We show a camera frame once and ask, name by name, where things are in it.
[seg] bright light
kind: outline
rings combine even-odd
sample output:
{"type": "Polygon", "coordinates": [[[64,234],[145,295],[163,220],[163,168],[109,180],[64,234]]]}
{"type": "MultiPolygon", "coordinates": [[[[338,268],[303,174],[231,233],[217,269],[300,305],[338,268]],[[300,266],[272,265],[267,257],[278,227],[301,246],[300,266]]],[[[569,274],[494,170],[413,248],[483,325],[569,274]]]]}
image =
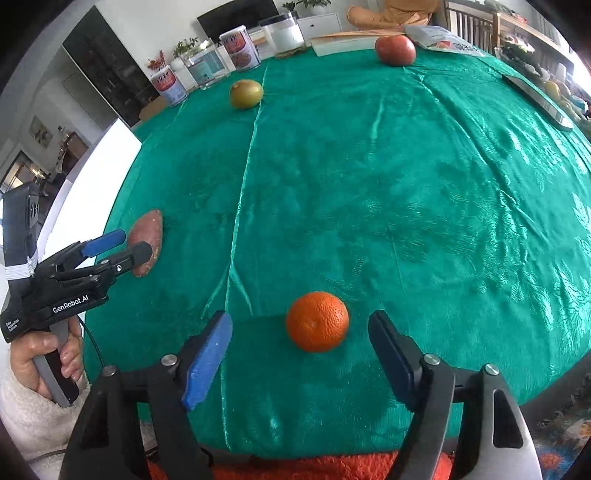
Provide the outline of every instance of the bright light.
{"type": "MultiPolygon", "coordinates": [[[[44,251],[43,259],[73,242],[83,242],[103,234],[119,189],[140,148],[141,142],[121,120],[109,128],[93,147],[67,197],[62,200],[63,204],[59,205],[56,199],[51,206],[59,214],[53,228],[48,224],[43,226],[50,229],[45,248],[37,242],[39,253],[44,251]]],[[[67,183],[64,182],[62,188],[67,188],[67,183]]],[[[43,236],[39,236],[40,241],[43,241],[43,236]]],[[[86,260],[83,265],[88,264],[93,265],[94,259],[86,260]]]]}
{"type": "Polygon", "coordinates": [[[572,60],[574,63],[573,80],[581,86],[583,90],[591,95],[591,74],[576,53],[572,53],[572,60]]]}

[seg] white cabinet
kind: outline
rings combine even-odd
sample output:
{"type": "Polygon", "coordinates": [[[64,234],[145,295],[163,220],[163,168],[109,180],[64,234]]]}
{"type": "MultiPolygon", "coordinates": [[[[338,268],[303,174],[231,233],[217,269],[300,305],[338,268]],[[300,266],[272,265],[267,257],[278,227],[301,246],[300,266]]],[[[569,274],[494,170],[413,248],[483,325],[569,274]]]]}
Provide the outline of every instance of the white cabinet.
{"type": "Polygon", "coordinates": [[[343,31],[337,14],[300,18],[298,24],[300,25],[304,40],[343,31]]]}

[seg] television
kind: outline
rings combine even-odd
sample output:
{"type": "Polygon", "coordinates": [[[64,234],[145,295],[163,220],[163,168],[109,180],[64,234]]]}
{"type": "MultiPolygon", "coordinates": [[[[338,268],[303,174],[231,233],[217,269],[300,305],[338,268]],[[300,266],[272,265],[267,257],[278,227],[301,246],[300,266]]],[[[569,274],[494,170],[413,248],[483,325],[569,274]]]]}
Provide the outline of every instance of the television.
{"type": "Polygon", "coordinates": [[[206,35],[215,43],[220,35],[245,25],[249,30],[258,27],[260,20],[279,15],[273,0],[232,0],[197,17],[206,35]]]}

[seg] sweet potato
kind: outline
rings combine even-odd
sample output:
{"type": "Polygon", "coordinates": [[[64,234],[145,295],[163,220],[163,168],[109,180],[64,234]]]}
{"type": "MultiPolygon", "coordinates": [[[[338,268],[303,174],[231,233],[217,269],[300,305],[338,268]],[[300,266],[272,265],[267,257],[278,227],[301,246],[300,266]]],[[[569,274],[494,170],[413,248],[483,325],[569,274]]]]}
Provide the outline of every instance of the sweet potato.
{"type": "Polygon", "coordinates": [[[145,263],[132,270],[136,277],[145,277],[158,260],[162,250],[162,212],[158,209],[150,210],[139,217],[127,237],[127,246],[139,242],[147,242],[152,247],[152,256],[145,263]]]}

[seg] smartphone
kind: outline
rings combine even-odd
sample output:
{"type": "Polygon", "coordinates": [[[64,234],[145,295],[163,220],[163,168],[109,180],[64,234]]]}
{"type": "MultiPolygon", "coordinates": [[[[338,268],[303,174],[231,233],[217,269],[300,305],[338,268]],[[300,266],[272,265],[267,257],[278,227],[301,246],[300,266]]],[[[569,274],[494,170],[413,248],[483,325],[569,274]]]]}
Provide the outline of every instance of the smartphone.
{"type": "Polygon", "coordinates": [[[574,123],[567,116],[564,116],[552,103],[550,103],[540,92],[533,88],[524,80],[512,77],[511,75],[503,75],[503,79],[511,86],[524,93],[532,102],[544,112],[550,122],[559,130],[570,132],[574,128],[574,123]]]}

